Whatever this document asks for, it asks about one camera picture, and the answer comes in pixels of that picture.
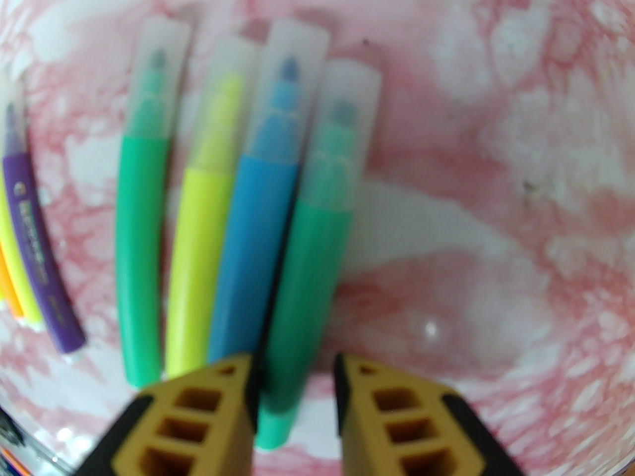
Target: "transparent marker cap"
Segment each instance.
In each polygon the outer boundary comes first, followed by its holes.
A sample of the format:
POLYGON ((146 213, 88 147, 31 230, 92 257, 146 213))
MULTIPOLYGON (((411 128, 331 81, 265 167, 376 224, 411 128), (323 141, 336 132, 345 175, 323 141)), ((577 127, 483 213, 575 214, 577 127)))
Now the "transparent marker cap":
POLYGON ((27 323, 30 329, 36 333, 44 333, 46 331, 46 325, 43 321, 27 323))
POLYGON ((3 156, 27 151, 24 78, 11 77, 11 66, 0 69, 0 112, 3 156))
POLYGON ((84 345, 79 349, 75 349, 72 353, 63 354, 62 359, 66 362, 66 364, 73 365, 73 363, 77 363, 86 356, 86 351, 84 351, 85 348, 86 346, 84 345))
POLYGON ((354 208, 373 133, 381 73, 353 59, 332 59, 324 69, 300 199, 317 208, 354 208))
POLYGON ((264 48, 243 153, 296 163, 318 85, 329 32, 293 18, 272 24, 264 48))
POLYGON ((190 31, 190 25, 160 16, 143 23, 132 69, 127 137, 170 137, 190 31))
POLYGON ((219 39, 200 100, 189 167, 215 173, 235 171, 261 49, 241 36, 219 39))

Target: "pink and white marble pattern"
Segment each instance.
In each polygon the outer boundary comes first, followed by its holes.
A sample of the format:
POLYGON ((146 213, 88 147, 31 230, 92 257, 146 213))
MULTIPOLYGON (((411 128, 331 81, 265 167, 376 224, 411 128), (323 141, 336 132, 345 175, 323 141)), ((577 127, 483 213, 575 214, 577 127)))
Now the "pink and white marble pattern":
POLYGON ((133 393, 113 214, 143 19, 197 18, 173 222, 215 39, 316 9, 332 54, 383 50, 385 91, 299 425, 254 473, 341 474, 324 373, 341 349, 456 386, 531 476, 619 471, 635 448, 635 0, 0 0, 0 63, 28 68, 48 229, 90 340, 68 365, 0 313, 0 404, 77 463, 133 393))

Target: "green marker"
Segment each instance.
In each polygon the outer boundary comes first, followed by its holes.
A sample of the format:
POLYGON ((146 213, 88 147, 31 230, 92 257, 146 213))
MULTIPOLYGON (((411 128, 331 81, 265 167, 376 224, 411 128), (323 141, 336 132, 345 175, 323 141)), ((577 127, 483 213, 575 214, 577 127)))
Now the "green marker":
POLYGON ((161 378, 161 233, 165 174, 190 27, 153 17, 143 25, 121 147, 116 215, 117 303, 128 382, 161 378))
POLYGON ((286 442, 322 340, 380 88, 381 74, 358 61, 334 59, 325 68, 265 351, 260 449, 286 442))

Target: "dark speck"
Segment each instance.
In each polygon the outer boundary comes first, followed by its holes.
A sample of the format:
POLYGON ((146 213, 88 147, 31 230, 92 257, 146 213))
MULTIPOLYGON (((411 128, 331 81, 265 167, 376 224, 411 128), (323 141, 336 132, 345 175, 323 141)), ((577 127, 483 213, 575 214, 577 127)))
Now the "dark speck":
POLYGON ((538 190, 538 186, 531 183, 530 181, 525 180, 522 182, 522 188, 524 188, 525 192, 536 192, 538 190))

